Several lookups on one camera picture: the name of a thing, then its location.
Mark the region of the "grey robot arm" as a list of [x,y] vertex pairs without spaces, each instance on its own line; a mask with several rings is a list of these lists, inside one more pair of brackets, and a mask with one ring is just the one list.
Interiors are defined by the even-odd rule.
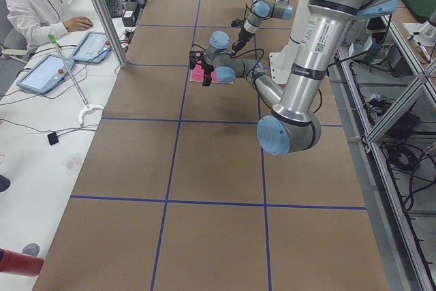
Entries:
[[317,90],[326,75],[337,46],[351,21],[393,13],[400,0],[308,0],[309,18],[286,85],[280,87],[257,61],[236,57],[236,53],[254,36],[268,18],[289,19],[288,0],[254,2],[248,18],[240,23],[236,42],[227,33],[216,31],[205,50],[191,52],[190,64],[200,64],[205,85],[213,76],[222,83],[245,79],[270,108],[270,114],[258,122],[260,146],[271,155],[285,155],[315,146],[321,135],[320,123],[310,111]]
[[238,39],[232,44],[232,56],[246,46],[265,20],[290,20],[292,14],[293,7],[289,5],[289,0],[254,0],[250,7],[246,5],[244,18],[234,19],[231,23],[231,27],[240,28]]

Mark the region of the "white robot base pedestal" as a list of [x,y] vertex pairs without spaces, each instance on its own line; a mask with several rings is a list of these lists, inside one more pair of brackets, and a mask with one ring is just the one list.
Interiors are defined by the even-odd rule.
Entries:
[[270,52],[269,63],[272,79],[279,85],[285,85],[291,72],[295,54],[286,52]]

